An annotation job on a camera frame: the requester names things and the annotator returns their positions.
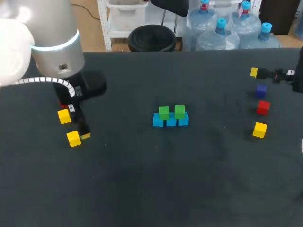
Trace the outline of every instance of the blue cube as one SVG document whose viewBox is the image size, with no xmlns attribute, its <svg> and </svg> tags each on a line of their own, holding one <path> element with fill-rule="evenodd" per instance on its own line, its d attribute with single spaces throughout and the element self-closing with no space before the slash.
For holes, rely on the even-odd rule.
<svg viewBox="0 0 303 227">
<path fill-rule="evenodd" d="M 188 117 L 188 113 L 185 112 L 185 118 L 179 120 L 179 126 L 187 126 L 187 125 L 189 125 L 189 117 Z"/>
<path fill-rule="evenodd" d="M 263 84 L 257 85 L 256 97 L 257 98 L 265 98 L 267 92 L 267 86 Z"/>
<path fill-rule="evenodd" d="M 169 119 L 166 120 L 166 126 L 176 126 L 176 125 L 177 125 L 177 120 L 175 119 L 175 113 L 170 112 Z"/>
<path fill-rule="evenodd" d="M 160 115 L 158 113 L 153 114 L 153 126 L 154 127 L 163 127 L 164 121 L 160 119 Z"/>
</svg>

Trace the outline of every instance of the red cube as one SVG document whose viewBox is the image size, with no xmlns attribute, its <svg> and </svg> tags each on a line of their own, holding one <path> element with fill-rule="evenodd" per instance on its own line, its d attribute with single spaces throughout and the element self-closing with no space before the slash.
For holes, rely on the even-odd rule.
<svg viewBox="0 0 303 227">
<path fill-rule="evenodd" d="M 257 114 L 266 116 L 268 114 L 269 108 L 270 108 L 269 102 L 260 101 L 257 108 Z"/>
</svg>

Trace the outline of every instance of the green cube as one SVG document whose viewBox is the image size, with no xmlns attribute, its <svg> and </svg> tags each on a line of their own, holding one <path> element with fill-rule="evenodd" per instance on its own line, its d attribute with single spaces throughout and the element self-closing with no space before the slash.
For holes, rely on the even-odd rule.
<svg viewBox="0 0 303 227">
<path fill-rule="evenodd" d="M 185 106 L 184 105 L 175 106 L 175 119 L 178 119 L 178 120 L 185 119 Z"/>
<path fill-rule="evenodd" d="M 159 107 L 159 116 L 160 120 L 168 120 L 169 119 L 169 107 L 168 106 L 160 106 Z"/>
</svg>

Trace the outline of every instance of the cable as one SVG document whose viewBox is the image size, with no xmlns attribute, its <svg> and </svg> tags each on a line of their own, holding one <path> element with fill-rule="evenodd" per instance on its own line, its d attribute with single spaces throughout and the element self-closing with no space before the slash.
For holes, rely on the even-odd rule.
<svg viewBox="0 0 303 227">
<path fill-rule="evenodd" d="M 79 6 L 79 7 L 82 7 L 82 8 L 84 8 L 84 9 L 86 9 L 86 11 L 91 15 L 92 18 L 94 18 L 94 19 L 96 19 L 96 20 L 101 20 L 100 18 L 94 17 L 94 15 L 92 15 L 92 13 L 89 11 L 89 9 L 86 8 L 85 6 L 78 5 L 78 4 L 72 4 L 72 6 Z"/>
<path fill-rule="evenodd" d="M 68 92 L 71 95 L 71 98 L 75 96 L 75 89 L 73 86 L 67 82 L 66 80 L 63 79 L 58 79 L 54 77 L 31 77 L 31 78 L 25 78 L 25 79 L 20 79 L 14 84 L 28 84 L 28 83 L 39 83 L 39 82 L 49 82 L 49 83 L 57 83 L 57 84 L 62 84 L 66 86 L 68 89 Z"/>
</svg>

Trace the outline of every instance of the black cable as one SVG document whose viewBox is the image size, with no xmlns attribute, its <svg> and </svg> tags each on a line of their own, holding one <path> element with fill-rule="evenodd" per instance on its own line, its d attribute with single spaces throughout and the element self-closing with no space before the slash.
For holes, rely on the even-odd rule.
<svg viewBox="0 0 303 227">
<path fill-rule="evenodd" d="M 79 7 L 82 7 L 82 8 L 84 8 L 84 9 L 86 9 L 87 12 L 89 12 L 89 14 L 91 15 L 92 18 L 94 18 L 94 19 L 96 19 L 96 20 L 101 20 L 100 18 L 94 17 L 94 15 L 92 15 L 92 13 L 89 11 L 89 9 L 86 8 L 85 6 L 78 5 L 78 4 L 72 4 L 72 6 L 79 6 Z"/>
</svg>

